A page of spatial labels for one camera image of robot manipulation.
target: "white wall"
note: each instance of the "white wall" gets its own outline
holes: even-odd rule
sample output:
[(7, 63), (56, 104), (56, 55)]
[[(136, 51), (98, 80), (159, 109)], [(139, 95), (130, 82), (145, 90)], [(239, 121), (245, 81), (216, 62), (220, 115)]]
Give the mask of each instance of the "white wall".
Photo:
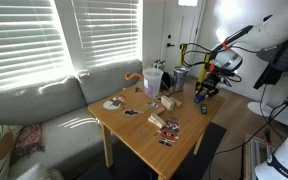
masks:
[(161, 58), (165, 0), (143, 0), (143, 65)]
[[(264, 17), (279, 12), (287, 5), (288, 1), (285, 0), (207, 0), (198, 44), (213, 48), (224, 37), (232, 35), (247, 25), (261, 24)], [(256, 49), (250, 45), (236, 45), (247, 49)], [(236, 51), (244, 58), (237, 73), (243, 78), (243, 81), (231, 83), (233, 87), (227, 89), (258, 101), (263, 87), (256, 90), (253, 86), (267, 63), (257, 58), (255, 54), (242, 50)], [(204, 55), (196, 55), (195, 59), (202, 61), (203, 58)], [(198, 77), (200, 68), (192, 68), (191, 75)]]

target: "wooden floor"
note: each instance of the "wooden floor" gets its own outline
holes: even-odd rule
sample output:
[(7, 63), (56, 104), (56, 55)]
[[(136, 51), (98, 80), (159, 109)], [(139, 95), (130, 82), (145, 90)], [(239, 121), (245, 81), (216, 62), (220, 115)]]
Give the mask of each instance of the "wooden floor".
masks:
[[(195, 85), (196, 78), (187, 77), (185, 80), (186, 83)], [(225, 97), (225, 102), (212, 122), (226, 128), (227, 131), (217, 152), (240, 145), (245, 140), (246, 133), (253, 134), (266, 123), (263, 117), (252, 113), (247, 108), (247, 104), (252, 102), (251, 99), (225, 89), (220, 89), (218, 95)], [(288, 136), (287, 126), (275, 120), (271, 124), (282, 136)], [(267, 128), (271, 131), (272, 143), (280, 145), (282, 140), (274, 133), (270, 126), (267, 126)], [(264, 139), (264, 130), (261, 130), (256, 136)], [(235, 151), (215, 156), (211, 167), (211, 179), (239, 179), (241, 177), (241, 152), (242, 149), (239, 148)], [(203, 180), (209, 180), (208, 170), (204, 174)]]

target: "door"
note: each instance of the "door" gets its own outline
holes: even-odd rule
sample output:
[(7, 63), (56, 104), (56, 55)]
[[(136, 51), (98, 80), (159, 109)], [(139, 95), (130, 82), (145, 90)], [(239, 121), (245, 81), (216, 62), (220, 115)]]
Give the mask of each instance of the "door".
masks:
[[(179, 0), (165, 1), (161, 56), (165, 71), (173, 75), (173, 67), (179, 65), (180, 44), (197, 42), (206, 0), (198, 0), (196, 6), (178, 5)], [(190, 53), (185, 55), (185, 61), (191, 62)]]

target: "dark rug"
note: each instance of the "dark rug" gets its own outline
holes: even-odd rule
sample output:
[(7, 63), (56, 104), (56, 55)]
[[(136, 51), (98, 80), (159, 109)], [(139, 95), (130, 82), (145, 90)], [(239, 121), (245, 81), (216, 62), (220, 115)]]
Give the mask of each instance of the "dark rug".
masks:
[[(196, 156), (193, 150), (187, 155), (183, 163), (173, 175), (172, 180), (202, 179), (213, 154), (216, 152), (226, 129), (211, 123), (206, 129), (200, 149)], [(104, 157), (78, 180), (156, 180), (158, 175), (139, 159), (122, 142), (113, 145), (114, 165), (107, 168)]]

